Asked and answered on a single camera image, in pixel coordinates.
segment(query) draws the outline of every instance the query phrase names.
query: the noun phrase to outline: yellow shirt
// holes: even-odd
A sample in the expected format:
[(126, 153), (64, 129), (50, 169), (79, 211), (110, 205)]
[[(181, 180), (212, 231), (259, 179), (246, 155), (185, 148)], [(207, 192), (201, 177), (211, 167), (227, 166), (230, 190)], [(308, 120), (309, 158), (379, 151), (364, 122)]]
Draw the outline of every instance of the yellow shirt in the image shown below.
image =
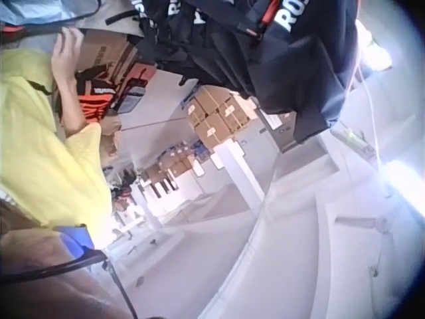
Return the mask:
[(47, 227), (86, 224), (95, 247), (112, 213), (99, 155), (100, 125), (89, 124), (62, 143), (48, 96), (50, 56), (22, 49), (0, 56), (0, 187), (28, 217)]

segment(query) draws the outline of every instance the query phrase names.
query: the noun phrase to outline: hand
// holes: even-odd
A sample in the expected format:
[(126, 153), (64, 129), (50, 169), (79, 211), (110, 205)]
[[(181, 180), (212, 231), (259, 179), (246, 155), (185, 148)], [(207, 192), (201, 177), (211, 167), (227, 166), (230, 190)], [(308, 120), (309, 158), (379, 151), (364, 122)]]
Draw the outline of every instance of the hand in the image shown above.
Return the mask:
[(75, 86), (75, 71), (84, 35), (76, 28), (62, 28), (52, 54), (52, 73), (58, 87)]

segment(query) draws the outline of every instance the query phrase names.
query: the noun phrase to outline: person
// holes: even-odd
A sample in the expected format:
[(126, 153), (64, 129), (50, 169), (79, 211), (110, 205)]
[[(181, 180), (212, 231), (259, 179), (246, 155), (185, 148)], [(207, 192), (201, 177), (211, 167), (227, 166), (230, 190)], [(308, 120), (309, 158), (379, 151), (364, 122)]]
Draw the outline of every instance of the person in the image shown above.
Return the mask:
[[(0, 189), (41, 227), (85, 225), (99, 249), (105, 245), (112, 201), (100, 164), (101, 127), (86, 121), (76, 92), (83, 38), (78, 29), (62, 28), (52, 56), (20, 48), (1, 51)], [(53, 80), (64, 142), (56, 135), (49, 101)]]

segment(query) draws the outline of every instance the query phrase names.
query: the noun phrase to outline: sticker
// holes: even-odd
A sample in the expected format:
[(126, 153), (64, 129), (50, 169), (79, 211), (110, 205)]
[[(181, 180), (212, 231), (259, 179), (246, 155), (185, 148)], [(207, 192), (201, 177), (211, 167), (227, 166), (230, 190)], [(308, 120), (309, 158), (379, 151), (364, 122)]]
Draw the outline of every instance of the sticker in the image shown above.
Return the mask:
[(234, 112), (234, 106), (230, 105), (225, 111), (224, 111), (224, 116), (229, 116)]
[(213, 135), (213, 134), (215, 134), (215, 128), (210, 128), (208, 131), (207, 131), (207, 137), (209, 138), (211, 135)]
[(275, 130), (276, 128), (280, 127), (283, 124), (279, 116), (275, 114), (269, 115), (264, 113), (262, 110), (260, 111), (263, 114), (264, 118), (266, 119), (268, 125), (270, 125), (272, 130)]
[(189, 108), (187, 109), (188, 115), (191, 115), (193, 113), (193, 111), (195, 111), (195, 105), (194, 104), (190, 105)]

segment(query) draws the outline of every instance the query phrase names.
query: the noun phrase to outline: glasses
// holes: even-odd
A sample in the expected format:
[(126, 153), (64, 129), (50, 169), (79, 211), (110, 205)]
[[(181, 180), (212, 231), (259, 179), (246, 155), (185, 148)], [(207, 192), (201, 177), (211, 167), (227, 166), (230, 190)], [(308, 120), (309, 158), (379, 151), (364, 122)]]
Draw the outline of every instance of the glasses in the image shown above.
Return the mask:
[(89, 268), (92, 265), (96, 265), (102, 263), (102, 268), (104, 271), (107, 271), (111, 276), (113, 282), (120, 290), (121, 295), (123, 296), (131, 315), (134, 319), (138, 319), (136, 311), (131, 303), (124, 287), (118, 275), (112, 265), (108, 256), (105, 255), (104, 252), (94, 249), (89, 249), (84, 246), (79, 246), (80, 248), (80, 256), (73, 261), (69, 261), (67, 263), (62, 263), (60, 265), (54, 265), (42, 269), (31, 270), (20, 274), (6, 274), (0, 276), (0, 285), (10, 285), (10, 284), (19, 284), (22, 282), (29, 282), (39, 279), (45, 279), (53, 276), (60, 276), (62, 274), (66, 274), (68, 272), (73, 272), (82, 268)]

